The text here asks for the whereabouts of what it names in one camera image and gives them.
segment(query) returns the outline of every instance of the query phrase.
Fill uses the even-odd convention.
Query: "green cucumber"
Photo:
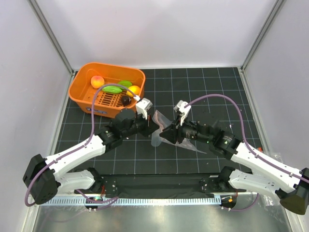
[[[132,84],[132,82],[130,82],[130,81],[119,81],[117,84],[119,84],[119,85],[122,85],[122,86],[125,86],[125,87],[127,87],[127,88],[129,88],[130,86],[132,86],[133,84]]]
[[[105,93],[119,94],[122,92],[122,89],[118,86],[106,86],[102,91]]]

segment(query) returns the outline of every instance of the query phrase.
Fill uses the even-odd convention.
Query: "basket slot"
[[[122,107],[121,97],[126,95],[126,91],[120,94],[111,94],[102,92],[96,99],[96,104],[108,105],[112,107]]]

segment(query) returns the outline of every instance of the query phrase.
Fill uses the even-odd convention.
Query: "wire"
[[[110,202],[110,201],[113,201],[113,200],[117,200],[118,197],[113,197],[113,198],[110,198],[108,200],[105,200],[105,201],[96,201],[96,200],[92,200],[90,199],[89,197],[87,197],[82,191],[80,191],[79,189],[76,190],[79,194],[81,194],[83,197],[85,197],[89,202],[92,202],[92,203],[107,203],[107,202]]]
[[[240,109],[239,109],[239,107],[237,106],[237,104],[236,104],[232,99],[230,99],[228,96],[225,96],[225,95],[222,95],[222,94],[208,94],[208,95],[204,95],[204,96],[202,96],[202,97],[196,98],[195,100],[189,102],[189,103],[188,103],[187,105],[185,105],[184,107],[186,108],[186,107],[188,107],[189,105],[192,105],[192,104],[194,104],[195,102],[198,102],[198,101],[200,101],[200,100],[202,100],[202,99],[205,99],[205,98],[213,98],[213,97],[224,98],[224,99],[230,101],[230,102],[235,106],[235,108],[236,108],[236,110],[237,110],[237,112],[238,112],[239,118],[240,118],[241,134],[242,134],[244,143],[245,143],[247,149],[248,149],[255,157],[259,158],[261,161],[263,161],[264,163],[270,165],[271,167],[276,168],[276,169],[278,169],[279,171],[281,171],[281,172],[283,172],[283,173],[286,173],[286,174],[288,174],[288,175],[290,175],[290,176],[293,176],[293,177],[295,177],[295,178],[297,178],[297,179],[300,179],[300,180],[302,180],[302,181],[304,181],[304,182],[306,182],[306,183],[309,184],[309,180],[303,178],[302,176],[298,176],[298,175],[296,175],[296,174],[294,174],[294,173],[291,173],[291,172],[289,172],[289,171],[287,171],[287,170],[285,170],[285,169],[283,169],[283,168],[277,166],[276,164],[273,164],[272,162],[270,162],[270,161],[268,161],[267,159],[261,157],[259,154],[256,154],[256,153],[252,150],[252,148],[250,147],[250,145],[249,145],[249,143],[248,143],[248,141],[247,141],[247,139],[246,139],[246,136],[245,136],[245,128],[244,128],[243,119],[242,119],[242,115],[241,115]]]
[[[103,199],[103,194],[104,194],[104,189],[105,189],[105,186],[103,185],[103,187],[102,187],[102,192],[101,192],[101,195],[100,195],[100,198],[102,198]]]
[[[107,86],[118,86],[118,87],[122,87],[124,89],[126,89],[127,91],[129,91],[134,97],[136,97],[136,94],[134,92],[132,92],[130,89],[128,89],[127,87],[125,86],[122,86],[122,85],[119,85],[119,84],[114,84],[114,83],[111,83],[111,84],[105,84],[105,85],[102,85],[95,93],[94,97],[93,97],[93,100],[92,100],[92,105],[91,105],[91,133],[90,133],[90,136],[89,136],[89,139],[86,141],[86,143],[84,145],[81,145],[80,147],[72,150],[72,151],[69,151],[65,154],[63,154],[62,156],[59,156],[57,159],[53,160],[52,162],[50,162],[49,164],[47,164],[46,166],[44,166],[35,176],[34,178],[32,179],[32,181],[30,182],[29,186],[28,186],[28,189],[26,191],[26,194],[25,194],[25,205],[28,206],[28,207],[31,207],[33,205],[35,205],[35,202],[33,203],[29,203],[28,202],[28,197],[29,197],[29,194],[30,194],[30,191],[35,183],[35,181],[42,175],[43,172],[45,172],[45,170],[47,170],[50,166],[52,166],[53,164],[57,163],[59,160],[61,160],[62,158],[70,155],[70,154],[73,154],[74,152],[84,148],[85,146],[87,146],[93,135],[94,135],[94,131],[95,131],[95,120],[94,120],[94,106],[95,106],[95,101],[96,101],[96,98],[97,98],[97,95],[98,93],[104,88],[104,87],[107,87]]]
[[[257,203],[257,200],[259,199],[259,196],[260,196],[260,194],[257,193],[254,202],[251,205],[249,205],[248,207],[244,208],[244,209],[231,209],[231,208],[227,208],[227,207],[224,207],[224,206],[222,206],[221,209],[225,209],[225,210],[233,211],[233,212],[242,212],[242,211],[251,209]]]
[[[99,211],[99,210],[106,209],[106,208],[110,207],[110,206],[111,206],[112,204],[114,204],[117,200],[118,200],[118,198],[115,199],[114,201],[112,201],[111,203],[107,204],[107,205],[104,205],[104,206],[102,206],[102,207],[100,207],[100,208],[97,208],[96,211]]]

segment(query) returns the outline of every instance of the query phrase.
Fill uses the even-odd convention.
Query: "transparent plastic sheet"
[[[46,232],[46,231],[59,231],[51,228],[63,228],[68,227],[71,228],[74,223],[77,223],[79,220],[82,220],[84,217],[91,219],[95,213],[105,210],[113,206],[110,203],[104,203],[102,206],[99,206],[95,211],[87,209],[84,205],[67,205],[67,206],[40,206],[38,217],[34,225],[34,232]]]
[[[172,144],[171,142],[169,142],[168,140],[161,138],[159,135],[160,133],[163,131],[164,128],[166,128],[167,126],[169,126],[171,124],[171,121],[169,121],[163,114],[161,114],[159,111],[155,111],[154,116],[153,116],[153,121],[159,125],[159,129],[157,129],[151,137],[151,145],[152,146],[159,146],[162,142],[167,143],[167,144],[171,144],[171,145],[175,145],[178,147],[182,147],[185,149],[189,149],[192,151],[198,151],[200,153],[204,153],[206,154],[206,152],[200,151],[198,150],[188,139],[184,139],[183,142],[180,143],[176,143],[176,144]]]
[[[167,143],[167,144],[171,144],[168,140],[161,138],[159,135],[160,133],[163,131],[164,128],[166,128],[167,126],[169,126],[171,124],[171,121],[169,121],[163,114],[161,114],[159,111],[155,111],[154,116],[153,116],[153,121],[159,125],[159,129],[156,130],[153,134],[152,134],[152,138],[151,138],[151,144],[152,146],[159,146],[162,142]],[[189,150],[193,150],[193,151],[198,151],[201,153],[205,153],[203,151],[198,150],[188,139],[184,139],[183,142],[181,144],[177,143],[175,144],[176,146],[185,148],[185,149],[189,149]],[[274,158],[275,160],[282,162],[281,156],[279,154],[271,154],[270,155],[272,158]],[[260,195],[262,203],[264,205],[264,207],[268,207],[268,206],[278,206],[280,205],[279,199],[270,197],[270,196],[265,196],[265,195]]]

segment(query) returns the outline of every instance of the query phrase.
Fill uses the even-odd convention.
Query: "clear plastic bag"
[[[160,133],[163,131],[164,128],[168,127],[171,124],[171,121],[169,121],[163,114],[161,114],[159,111],[155,111],[154,116],[153,116],[153,121],[159,125],[159,129],[157,129],[151,137],[151,145],[152,146],[159,146],[162,142],[167,143],[167,144],[171,144],[171,145],[175,145],[175,146],[179,146],[185,149],[189,149],[192,151],[198,151],[201,153],[206,154],[206,152],[200,151],[198,150],[188,139],[184,139],[183,142],[180,143],[176,143],[176,144],[172,144],[171,142],[169,142],[168,140],[161,138],[160,137]]]

